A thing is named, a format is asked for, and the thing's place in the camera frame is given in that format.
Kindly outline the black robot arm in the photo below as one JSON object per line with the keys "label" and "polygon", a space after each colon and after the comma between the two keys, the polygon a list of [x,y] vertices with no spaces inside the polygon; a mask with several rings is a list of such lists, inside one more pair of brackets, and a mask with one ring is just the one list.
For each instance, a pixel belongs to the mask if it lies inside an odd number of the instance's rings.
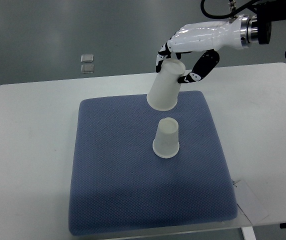
{"label": "black robot arm", "polygon": [[179,83],[194,83],[217,66],[220,49],[244,50],[253,44],[273,45],[257,52],[259,59],[277,51],[283,51],[286,59],[286,0],[249,0],[239,8],[231,0],[229,8],[228,14],[214,15],[200,1],[200,10],[210,21],[186,24],[176,31],[157,52],[155,71],[160,72],[164,60],[172,55],[179,60],[183,54],[200,52],[192,70],[178,79]]}

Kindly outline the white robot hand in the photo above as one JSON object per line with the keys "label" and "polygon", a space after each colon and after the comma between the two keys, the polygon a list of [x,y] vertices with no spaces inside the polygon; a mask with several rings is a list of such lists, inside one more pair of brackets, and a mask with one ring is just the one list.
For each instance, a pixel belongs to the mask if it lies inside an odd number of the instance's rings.
{"label": "white robot hand", "polygon": [[198,59],[191,72],[178,78],[179,84],[203,80],[219,63],[217,52],[222,47],[236,50],[248,48],[258,42],[257,17],[240,15],[231,21],[209,21],[186,24],[181,27],[158,51],[155,71],[159,73],[165,59],[175,53],[178,60],[191,52],[204,54]]}

